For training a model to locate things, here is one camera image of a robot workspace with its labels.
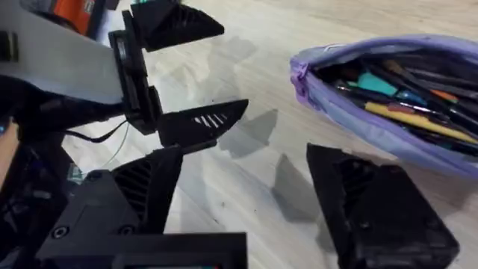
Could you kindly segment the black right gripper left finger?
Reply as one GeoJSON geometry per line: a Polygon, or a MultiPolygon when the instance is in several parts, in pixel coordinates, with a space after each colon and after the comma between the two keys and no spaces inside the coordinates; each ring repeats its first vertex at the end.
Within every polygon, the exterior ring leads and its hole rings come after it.
{"type": "Polygon", "coordinates": [[[183,153],[156,149],[112,170],[94,170],[73,191],[52,240],[107,240],[162,235],[183,153]]]}

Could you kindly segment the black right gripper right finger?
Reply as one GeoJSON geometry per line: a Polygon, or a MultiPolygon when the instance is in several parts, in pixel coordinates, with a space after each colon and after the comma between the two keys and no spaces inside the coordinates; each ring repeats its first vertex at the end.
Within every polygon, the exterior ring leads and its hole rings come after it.
{"type": "Polygon", "coordinates": [[[308,144],[306,159],[340,268],[447,268],[460,251],[406,171],[308,144]]]}

